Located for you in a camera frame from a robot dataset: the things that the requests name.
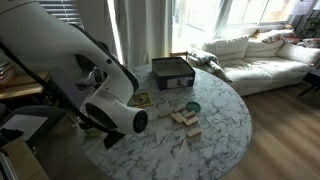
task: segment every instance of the wooden floor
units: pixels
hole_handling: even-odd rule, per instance
[[[320,91],[297,98],[306,87],[243,98],[253,136],[246,155],[223,179],[320,179]]]
[[[320,91],[305,84],[244,97],[253,136],[240,163],[222,179],[320,179]],[[51,179],[108,179],[82,151],[76,128],[61,121],[37,147]]]

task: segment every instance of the box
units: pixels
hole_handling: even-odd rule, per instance
[[[160,90],[193,86],[196,74],[181,57],[152,59],[152,72]]]

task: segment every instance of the round container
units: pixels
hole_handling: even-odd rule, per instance
[[[199,112],[201,110],[201,106],[196,102],[188,102],[186,105],[186,109],[188,111]]]

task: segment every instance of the small wooden block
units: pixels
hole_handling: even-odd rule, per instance
[[[184,117],[185,118],[189,118],[189,117],[191,117],[191,116],[194,116],[196,113],[194,112],[194,111],[188,111],[188,112],[186,112],[186,113],[184,113]]]
[[[177,121],[178,123],[181,123],[181,122],[182,122],[182,120],[177,117],[176,113],[171,113],[170,116],[172,117],[172,119],[174,119],[174,120]]]
[[[201,129],[200,128],[196,128],[196,129],[193,129],[189,132],[187,132],[187,135],[188,137],[192,137],[192,136],[195,136],[197,134],[201,133]]]
[[[182,116],[181,113],[176,113],[176,117],[179,119],[180,122],[186,122],[188,119]]]
[[[195,122],[198,122],[198,118],[197,117],[193,117],[191,119],[189,119],[188,121],[185,121],[184,123],[187,125],[187,126],[190,126],[191,124],[195,123]]]
[[[183,111],[183,110],[184,110],[184,107],[185,107],[184,104],[180,104],[180,105],[176,106],[176,107],[173,109],[173,111],[174,111],[174,112]]]
[[[165,117],[165,116],[169,116],[172,113],[172,110],[164,110],[164,111],[160,111],[158,114],[159,118]]]

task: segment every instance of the marble tabletop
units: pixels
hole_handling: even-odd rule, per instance
[[[149,116],[145,131],[126,135],[112,148],[103,139],[87,139],[78,131],[86,155],[101,171],[114,179],[218,179],[242,158],[251,140],[251,117],[240,96],[225,82],[195,69],[193,87],[160,91],[151,66],[132,70],[140,87],[148,91],[154,103],[144,108]],[[198,102],[199,122],[190,127],[158,118],[159,111],[187,102]],[[199,127],[200,135],[186,132]]]

